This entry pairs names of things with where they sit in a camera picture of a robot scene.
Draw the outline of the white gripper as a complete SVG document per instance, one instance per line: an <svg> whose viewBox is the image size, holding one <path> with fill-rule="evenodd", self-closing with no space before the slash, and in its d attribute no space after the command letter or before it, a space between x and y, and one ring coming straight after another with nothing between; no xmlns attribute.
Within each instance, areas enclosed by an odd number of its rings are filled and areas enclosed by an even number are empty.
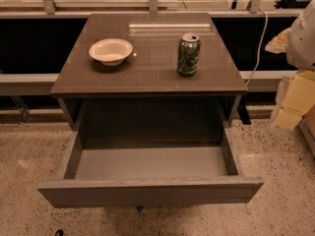
<svg viewBox="0 0 315 236"><path fill-rule="evenodd" d="M275 119L275 126L292 131L315 105L315 72L301 70L289 80L282 108Z"/></svg>

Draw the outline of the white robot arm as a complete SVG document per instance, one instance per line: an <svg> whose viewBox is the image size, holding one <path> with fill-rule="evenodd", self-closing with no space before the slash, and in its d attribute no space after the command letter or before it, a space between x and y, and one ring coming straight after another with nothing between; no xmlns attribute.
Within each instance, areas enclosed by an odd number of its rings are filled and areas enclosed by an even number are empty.
<svg viewBox="0 0 315 236"><path fill-rule="evenodd" d="M286 43L287 63L298 71L279 84L273 126L292 131L315 105L315 0L290 27Z"/></svg>

